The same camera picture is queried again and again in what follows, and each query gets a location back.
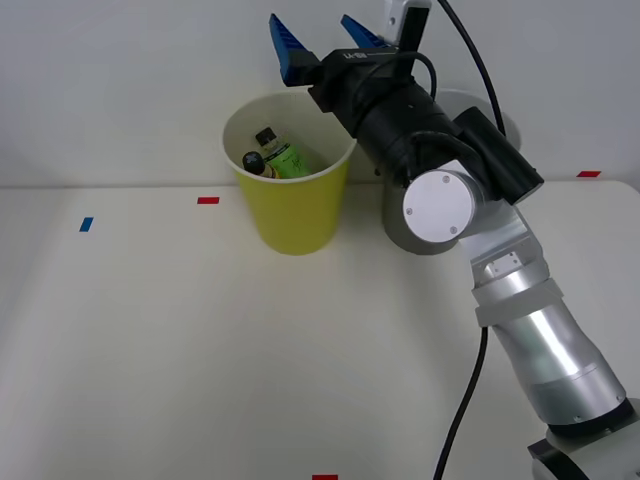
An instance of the white table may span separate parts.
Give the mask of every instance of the white table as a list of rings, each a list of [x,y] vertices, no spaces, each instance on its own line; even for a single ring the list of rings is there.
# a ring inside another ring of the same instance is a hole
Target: white table
[[[396,248],[379,196],[350,188],[335,240],[294,258],[233,187],[0,191],[0,478],[431,478],[477,352],[471,275],[458,247]],[[522,209],[640,396],[640,197],[550,183]],[[492,336],[447,478],[529,478],[544,431]]]

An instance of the green bottle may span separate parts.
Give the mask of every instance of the green bottle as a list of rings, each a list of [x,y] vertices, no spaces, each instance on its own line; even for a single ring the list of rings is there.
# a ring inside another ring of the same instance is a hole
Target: green bottle
[[[300,178],[311,175],[311,170],[296,148],[278,138],[270,127],[258,133],[256,140],[264,151],[264,161],[278,172],[280,178]]]

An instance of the bottle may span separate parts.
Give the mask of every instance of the bottle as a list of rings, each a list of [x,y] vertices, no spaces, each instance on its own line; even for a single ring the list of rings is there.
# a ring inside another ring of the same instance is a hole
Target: bottle
[[[300,178],[311,175],[302,157],[293,145],[278,138],[270,127],[256,135],[264,152],[264,160],[271,164],[282,178]]]
[[[266,163],[258,152],[245,153],[244,157],[242,157],[242,166],[247,172],[260,177],[280,178],[275,168]]]

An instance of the label on bottle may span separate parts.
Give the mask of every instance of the label on bottle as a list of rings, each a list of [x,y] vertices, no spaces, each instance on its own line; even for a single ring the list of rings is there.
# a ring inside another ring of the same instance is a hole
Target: label on bottle
[[[298,151],[290,143],[285,143],[278,150],[264,159],[271,165],[280,178],[300,178],[311,175],[311,170],[305,165]]]

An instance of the blue tape marker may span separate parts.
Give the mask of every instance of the blue tape marker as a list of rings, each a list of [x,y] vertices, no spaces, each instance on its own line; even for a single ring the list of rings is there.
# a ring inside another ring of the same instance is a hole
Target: blue tape marker
[[[82,221],[82,225],[80,225],[81,232],[88,232],[91,228],[91,224],[93,223],[93,217],[84,217]]]

